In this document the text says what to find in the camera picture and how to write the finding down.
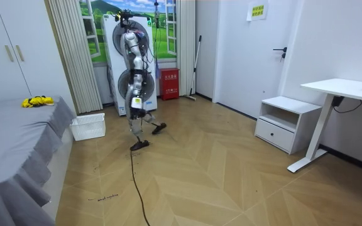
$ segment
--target yellow sign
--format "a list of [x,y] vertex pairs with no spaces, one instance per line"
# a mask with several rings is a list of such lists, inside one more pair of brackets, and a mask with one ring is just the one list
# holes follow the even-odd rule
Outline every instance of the yellow sign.
[[252,17],[254,17],[254,16],[262,16],[264,7],[265,7],[264,5],[253,7],[252,8]]

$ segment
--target door frame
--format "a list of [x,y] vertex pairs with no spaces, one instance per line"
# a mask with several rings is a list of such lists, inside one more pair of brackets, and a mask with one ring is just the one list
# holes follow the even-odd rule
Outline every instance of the door frame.
[[[288,48],[289,48],[289,52],[293,52],[293,47],[294,47],[294,43],[295,43],[295,38],[297,36],[297,32],[299,29],[299,21],[302,15],[302,9],[304,6],[304,2],[305,0],[297,0],[297,7],[296,10],[294,12],[294,17],[293,17],[293,21],[292,21],[292,27],[290,30],[290,37],[288,38]],[[214,73],[214,84],[213,84],[213,99],[212,102],[213,103],[217,103],[219,100],[219,96],[220,96],[220,79],[221,79],[221,71],[222,71],[222,63],[220,62],[221,57],[222,57],[222,49],[220,48],[220,44],[224,43],[224,41],[222,40],[222,35],[220,31],[221,29],[221,24],[226,24],[226,21],[222,18],[222,11],[220,10],[221,8],[224,9],[223,6],[224,1],[219,1],[219,14],[217,16],[217,24],[218,24],[218,29],[217,29],[217,51],[216,51],[216,68],[215,68],[215,73]],[[288,68],[290,66],[290,61],[291,61],[291,54],[287,54],[284,64],[283,64],[283,68],[282,68],[282,74],[280,76],[280,83],[278,86],[278,90],[277,90],[277,94],[281,95],[281,93],[283,92],[284,86],[285,86],[285,81],[287,78],[287,73],[288,73]]]

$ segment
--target robot leg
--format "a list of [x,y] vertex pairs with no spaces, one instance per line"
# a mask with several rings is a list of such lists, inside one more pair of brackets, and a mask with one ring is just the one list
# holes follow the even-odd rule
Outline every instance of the robot leg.
[[142,131],[142,126],[141,126],[141,121],[137,117],[132,116],[131,104],[130,104],[132,95],[133,95],[133,85],[129,85],[128,91],[126,92],[126,95],[125,95],[125,113],[126,113],[126,118],[128,120],[128,124],[131,128],[131,132],[138,139],[138,141],[130,147],[130,150],[136,151],[138,149],[149,146],[149,141],[146,141],[146,140],[143,141],[143,139],[142,139],[143,131]]
[[147,123],[156,126],[156,128],[151,132],[153,135],[158,134],[162,129],[167,127],[167,125],[164,122],[160,124],[158,122],[155,122],[156,118],[150,112],[146,112],[146,115],[143,117],[143,120]]

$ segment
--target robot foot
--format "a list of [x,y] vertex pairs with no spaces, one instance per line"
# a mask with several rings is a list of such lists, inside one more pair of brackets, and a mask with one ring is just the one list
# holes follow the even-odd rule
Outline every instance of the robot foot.
[[167,127],[167,125],[163,122],[163,123],[161,123],[160,125],[156,126],[155,130],[153,130],[151,133],[152,133],[153,135],[156,135],[156,134],[158,134],[162,129],[164,129],[164,128],[166,128],[166,127]]
[[149,141],[143,141],[143,142],[138,141],[134,145],[132,145],[132,147],[130,147],[129,149],[131,151],[136,151],[136,150],[139,150],[139,149],[147,147],[147,146],[149,146]]

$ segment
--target white curtain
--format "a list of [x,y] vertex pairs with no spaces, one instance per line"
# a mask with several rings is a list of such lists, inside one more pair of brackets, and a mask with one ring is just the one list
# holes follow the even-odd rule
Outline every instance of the white curtain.
[[79,1],[48,1],[57,28],[58,39],[67,65],[78,112],[101,110],[101,99],[94,76]]
[[177,3],[177,68],[180,69],[180,95],[189,95],[195,61],[195,0]]

